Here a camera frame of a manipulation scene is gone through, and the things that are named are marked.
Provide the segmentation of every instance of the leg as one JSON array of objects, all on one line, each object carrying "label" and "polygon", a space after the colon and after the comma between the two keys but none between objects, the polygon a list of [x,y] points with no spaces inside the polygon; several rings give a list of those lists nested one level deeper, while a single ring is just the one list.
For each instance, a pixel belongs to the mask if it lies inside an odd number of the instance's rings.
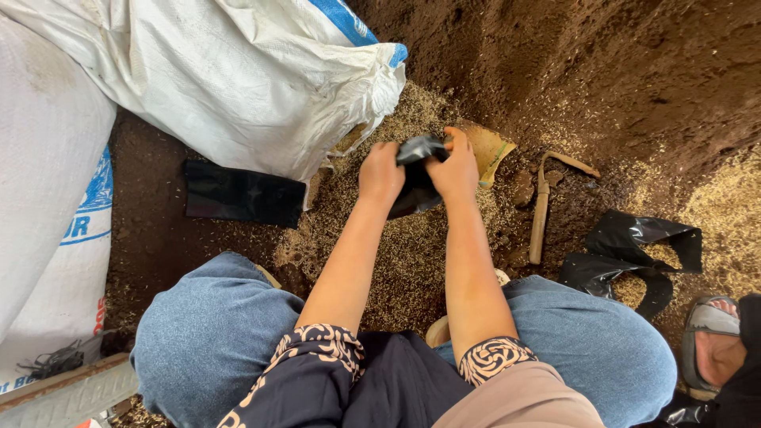
[{"label": "leg", "polygon": [[183,428],[217,426],[259,378],[304,303],[224,252],[156,295],[130,359],[145,408]]},{"label": "leg", "polygon": [[[677,383],[664,338],[626,306],[540,276],[503,289],[521,340],[594,404],[609,428],[653,420]],[[454,358],[446,344],[437,349]]]}]

